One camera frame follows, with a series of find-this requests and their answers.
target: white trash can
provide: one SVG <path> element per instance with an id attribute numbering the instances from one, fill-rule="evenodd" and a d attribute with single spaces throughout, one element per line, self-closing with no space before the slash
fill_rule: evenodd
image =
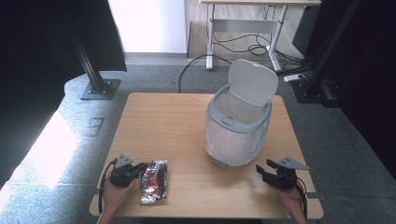
<path id="1" fill-rule="evenodd" d="M 206 112 L 205 149 L 215 164 L 244 165 L 259 155 L 277 85 L 276 74 L 260 64 L 231 64 L 228 84 L 213 96 Z"/>

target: wooden table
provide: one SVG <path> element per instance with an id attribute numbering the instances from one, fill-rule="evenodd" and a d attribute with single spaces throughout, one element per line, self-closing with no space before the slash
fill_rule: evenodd
<path id="1" fill-rule="evenodd" d="M 212 94 L 132 93 L 122 113 L 106 165 L 121 153 L 141 161 L 168 160 L 168 199 L 145 205 L 135 188 L 118 212 L 123 217 L 285 218 L 288 214 L 256 173 L 259 164 L 285 156 L 305 163 L 283 100 L 273 99 L 266 142 L 258 158 L 219 168 L 205 151 L 205 113 Z M 297 175 L 316 192 L 307 171 Z M 97 195 L 90 211 L 98 216 Z M 319 199 L 308 199 L 308 217 L 323 216 Z"/>
<path id="2" fill-rule="evenodd" d="M 285 20 L 288 6 L 319 6 L 320 0 L 200 0 L 202 4 L 212 6 L 209 14 L 209 41 L 207 44 L 206 69 L 213 68 L 213 34 L 214 32 L 223 33 L 253 33 L 253 34 L 273 34 L 271 45 L 266 46 L 268 55 L 275 71 L 280 71 L 280 65 L 275 56 L 276 43 L 279 39 L 280 31 Z M 264 5 L 282 6 L 282 12 L 277 20 L 219 20 L 215 19 L 215 5 Z"/>

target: white wall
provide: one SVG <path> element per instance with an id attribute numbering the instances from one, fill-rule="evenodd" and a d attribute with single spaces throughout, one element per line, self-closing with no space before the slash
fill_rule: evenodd
<path id="1" fill-rule="evenodd" d="M 108 0 L 124 52 L 187 53 L 185 0 Z"/>

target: human hand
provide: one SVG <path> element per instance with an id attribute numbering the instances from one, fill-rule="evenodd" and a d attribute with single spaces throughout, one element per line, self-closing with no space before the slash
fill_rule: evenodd
<path id="1" fill-rule="evenodd" d="M 136 179 L 134 179 L 128 186 L 128 188 L 120 188 L 110 183 L 111 171 L 107 172 L 105 186 L 103 188 L 103 202 L 104 209 L 117 211 L 122 203 L 125 201 L 128 193 L 136 185 Z"/>
<path id="2" fill-rule="evenodd" d="M 302 188 L 300 182 L 297 183 L 300 189 Z M 293 223 L 305 224 L 306 218 L 303 213 L 303 199 L 296 188 L 292 189 L 278 189 L 272 185 L 268 185 L 279 196 L 280 201 L 285 205 L 288 210 Z"/>
<path id="3" fill-rule="evenodd" d="M 97 224 L 109 224 L 113 223 L 113 218 L 116 215 L 117 210 L 121 207 L 125 201 L 128 193 L 136 185 L 136 179 L 134 179 L 128 186 L 128 188 L 120 188 L 110 183 L 111 171 L 107 172 L 105 185 L 103 187 L 103 202 L 104 209 L 103 213 L 99 217 Z"/>

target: aluminum foil packet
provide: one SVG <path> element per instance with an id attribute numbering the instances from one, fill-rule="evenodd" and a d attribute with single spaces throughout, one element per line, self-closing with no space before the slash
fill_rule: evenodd
<path id="1" fill-rule="evenodd" d="M 168 196 L 166 176 L 168 174 L 167 160 L 149 161 L 148 168 L 142 174 L 141 203 L 155 203 Z"/>

